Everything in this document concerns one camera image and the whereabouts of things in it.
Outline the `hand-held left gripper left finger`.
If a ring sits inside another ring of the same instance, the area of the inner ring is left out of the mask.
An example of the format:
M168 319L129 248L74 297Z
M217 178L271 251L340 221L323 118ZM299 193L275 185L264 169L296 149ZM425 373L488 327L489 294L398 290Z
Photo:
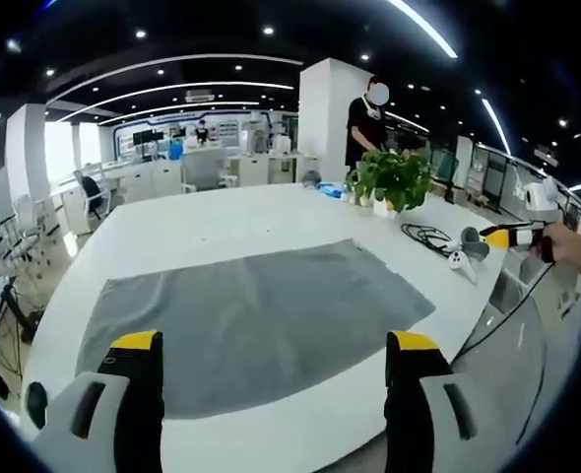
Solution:
M50 472L161 472L163 338L129 333L56 397L32 384L32 447Z

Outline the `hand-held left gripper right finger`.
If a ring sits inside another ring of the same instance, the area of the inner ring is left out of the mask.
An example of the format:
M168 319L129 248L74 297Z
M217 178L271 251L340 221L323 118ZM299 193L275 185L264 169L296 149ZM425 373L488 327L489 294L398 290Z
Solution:
M388 332L386 471L504 471L519 449L532 374L497 342L451 365L427 336Z

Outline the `person's right hand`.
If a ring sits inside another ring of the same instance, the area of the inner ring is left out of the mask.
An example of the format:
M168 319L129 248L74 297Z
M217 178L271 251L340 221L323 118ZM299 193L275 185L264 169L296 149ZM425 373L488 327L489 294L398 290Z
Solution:
M530 247L530 252L545 262L565 264L581 274L581 235L562 223L543 228L543 238Z

